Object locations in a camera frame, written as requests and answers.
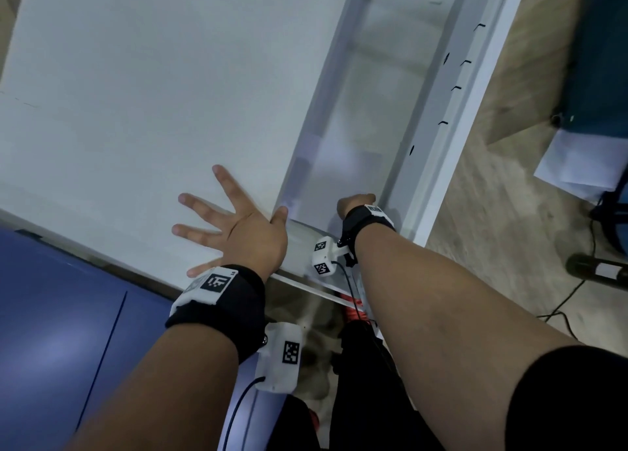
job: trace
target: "finger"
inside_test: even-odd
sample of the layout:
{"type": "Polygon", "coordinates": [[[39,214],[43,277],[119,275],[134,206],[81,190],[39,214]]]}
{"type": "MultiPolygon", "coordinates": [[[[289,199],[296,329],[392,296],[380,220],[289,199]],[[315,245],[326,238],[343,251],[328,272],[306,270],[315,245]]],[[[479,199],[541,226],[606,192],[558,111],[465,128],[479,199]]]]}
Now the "finger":
{"type": "Polygon", "coordinates": [[[278,224],[286,227],[286,221],[288,220],[288,209],[285,206],[277,209],[275,214],[272,215],[271,224],[278,224]]]}
{"type": "Polygon", "coordinates": [[[220,243],[222,241],[222,233],[210,233],[209,231],[192,228],[184,224],[175,224],[172,226],[172,234],[214,249],[220,249],[220,243]]]}
{"type": "Polygon", "coordinates": [[[240,185],[237,184],[234,177],[231,176],[231,173],[229,173],[224,166],[214,165],[212,170],[216,175],[216,179],[225,191],[225,194],[230,199],[231,204],[233,204],[236,213],[242,213],[250,209],[255,209],[253,202],[248,196],[246,196],[246,193],[242,191],[240,185]]]}
{"type": "Polygon", "coordinates": [[[192,209],[197,215],[203,218],[203,220],[212,226],[216,226],[218,229],[222,230],[228,220],[227,215],[219,213],[205,201],[200,200],[190,193],[181,193],[179,195],[179,203],[192,209]]]}
{"type": "Polygon", "coordinates": [[[197,265],[189,269],[188,272],[186,272],[186,274],[189,278],[195,278],[199,276],[200,274],[202,274],[203,272],[208,271],[212,267],[218,267],[221,264],[222,264],[222,257],[219,257],[218,259],[214,259],[213,261],[206,262],[205,264],[197,265]]]}

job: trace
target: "floor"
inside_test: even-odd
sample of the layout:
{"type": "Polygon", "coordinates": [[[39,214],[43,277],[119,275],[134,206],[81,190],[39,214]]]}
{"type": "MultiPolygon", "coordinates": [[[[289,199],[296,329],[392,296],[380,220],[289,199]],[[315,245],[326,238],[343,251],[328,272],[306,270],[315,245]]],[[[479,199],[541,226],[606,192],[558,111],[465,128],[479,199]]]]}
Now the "floor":
{"type": "MultiPolygon", "coordinates": [[[[555,131],[547,119],[560,94],[579,4],[523,0],[428,242],[537,315],[577,285],[565,272],[567,257],[591,248],[590,205],[532,176],[555,131]]],[[[18,5],[0,0],[0,65],[18,5]]],[[[613,256],[600,234],[597,240],[600,256],[613,256]]],[[[272,281],[267,301],[275,320],[307,330],[295,394],[318,413],[325,445],[340,310],[272,281]]],[[[628,355],[626,293],[589,282],[563,310],[582,342],[628,355]]],[[[565,330],[560,318],[550,323],[565,330]]]]}

